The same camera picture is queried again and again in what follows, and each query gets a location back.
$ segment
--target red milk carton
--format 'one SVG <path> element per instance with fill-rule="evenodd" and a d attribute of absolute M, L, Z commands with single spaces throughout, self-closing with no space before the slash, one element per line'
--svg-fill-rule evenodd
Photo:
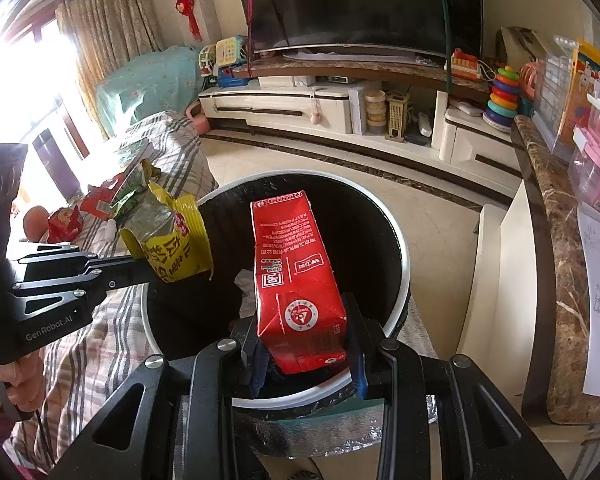
<path fill-rule="evenodd" d="M 285 374 L 344 360 L 347 316 L 304 191 L 251 202 L 258 337 Z"/>

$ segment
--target tile floor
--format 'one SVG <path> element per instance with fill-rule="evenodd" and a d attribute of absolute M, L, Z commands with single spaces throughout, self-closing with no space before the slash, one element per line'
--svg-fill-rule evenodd
<path fill-rule="evenodd" d="M 414 180 L 451 190 L 477 203 L 488 200 L 446 182 L 406 170 L 393 164 L 361 160 L 359 155 L 340 152 L 333 148 L 315 146 L 301 141 L 276 139 L 274 137 L 250 137 L 237 133 L 221 133 L 232 137 L 256 139 L 280 145 L 293 144 L 315 153 L 337 156 L 360 164 L 408 176 Z M 477 235 L 474 228 L 479 214 L 464 206 L 432 194 L 391 182 L 361 171 L 344 168 L 301 155 L 283 153 L 267 148 L 246 146 L 224 140 L 203 139 L 203 151 L 209 167 L 222 186 L 250 174 L 282 169 L 311 169 L 334 173 L 357 182 L 374 193 L 392 212 L 403 230 L 411 258 L 411 290 L 422 314 L 439 357 L 448 359 L 456 350 L 474 273 Z M 437 427 L 432 426 L 432 450 L 437 442 Z M 328 458 L 316 458 L 325 480 L 352 478 L 372 480 L 376 477 L 379 446 Z M 315 470 L 309 459 L 263 457 L 263 463 L 273 480 L 285 480 L 292 473 L 307 469 Z M 432 460 L 432 478 L 440 478 L 440 463 Z"/>

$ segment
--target flat screen tv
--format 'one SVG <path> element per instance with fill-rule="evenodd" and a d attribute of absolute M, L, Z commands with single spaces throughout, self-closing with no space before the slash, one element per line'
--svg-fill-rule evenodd
<path fill-rule="evenodd" d="M 482 0 L 449 0 L 449 11 L 453 47 L 479 56 Z M 442 0 L 253 0 L 251 34 L 257 52 L 344 44 L 445 55 Z"/>

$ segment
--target finger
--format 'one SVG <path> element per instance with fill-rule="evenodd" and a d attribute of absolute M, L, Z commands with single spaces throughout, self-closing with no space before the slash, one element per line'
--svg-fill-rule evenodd
<path fill-rule="evenodd" d="M 42 404 L 45 402 L 45 381 L 40 381 L 40 387 L 36 397 L 31 402 L 25 402 L 18 404 L 21 412 L 35 412 L 42 408 Z"/>
<path fill-rule="evenodd" d="M 20 383 L 18 386 L 12 386 L 7 389 L 7 396 L 11 403 L 20 405 L 35 399 L 42 379 L 42 361 L 39 361 L 38 368 L 33 377 Z"/>
<path fill-rule="evenodd" d="M 22 382 L 20 367 L 17 363 L 9 363 L 8 365 L 0 365 L 0 381 L 11 383 L 17 386 Z"/>
<path fill-rule="evenodd" d="M 35 374 L 42 373 L 40 371 L 40 364 L 42 360 L 38 356 L 38 352 L 32 352 L 27 356 L 18 359 L 18 366 L 20 367 L 20 374 L 22 375 L 22 382 L 30 379 Z"/>

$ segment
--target metal bolt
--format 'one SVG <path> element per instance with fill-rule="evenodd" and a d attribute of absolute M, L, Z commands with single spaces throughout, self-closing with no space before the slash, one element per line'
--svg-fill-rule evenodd
<path fill-rule="evenodd" d="M 147 368 L 151 368 L 151 370 L 155 370 L 156 368 L 160 368 L 164 364 L 164 357 L 161 355 L 150 355 L 147 359 L 144 360 L 144 366 Z"/>
<path fill-rule="evenodd" d="M 218 341 L 218 349 L 223 352 L 229 352 L 233 350 L 238 345 L 233 339 L 229 339 L 228 337 L 225 339 L 221 339 Z"/>
<path fill-rule="evenodd" d="M 380 342 L 380 346 L 387 350 L 388 352 L 394 352 L 398 348 L 400 348 L 400 343 L 398 343 L 395 339 L 382 339 Z"/>
<path fill-rule="evenodd" d="M 462 354 L 454 355 L 451 358 L 451 362 L 458 368 L 468 368 L 471 366 L 471 359 Z"/>

